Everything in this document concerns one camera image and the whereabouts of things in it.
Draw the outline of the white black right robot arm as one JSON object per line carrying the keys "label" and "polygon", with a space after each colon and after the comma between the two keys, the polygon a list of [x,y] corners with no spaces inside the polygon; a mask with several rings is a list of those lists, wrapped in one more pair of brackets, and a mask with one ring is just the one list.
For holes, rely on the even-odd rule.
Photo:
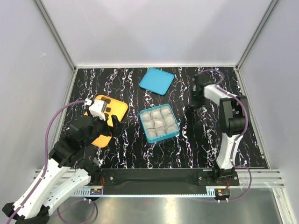
{"label": "white black right robot arm", "polygon": [[238,186],[239,179],[235,171],[235,157],[243,135],[250,126],[248,100],[246,96],[237,96],[212,81],[208,70],[192,78],[191,111],[196,111],[211,100],[219,108],[219,126],[222,141],[214,167],[209,172],[198,174],[199,185]]}

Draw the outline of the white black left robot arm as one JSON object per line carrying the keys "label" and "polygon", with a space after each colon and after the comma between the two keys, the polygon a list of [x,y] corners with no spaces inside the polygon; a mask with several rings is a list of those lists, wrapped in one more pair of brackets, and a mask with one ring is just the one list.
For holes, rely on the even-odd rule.
{"label": "white black left robot arm", "polygon": [[18,224],[45,224],[76,190],[102,181],[99,166],[80,158],[101,135],[120,135],[124,123],[115,115],[111,118],[112,126],[106,119],[91,115],[74,121],[66,135],[55,143],[47,163],[28,190],[16,202],[2,208],[9,220],[14,219]]}

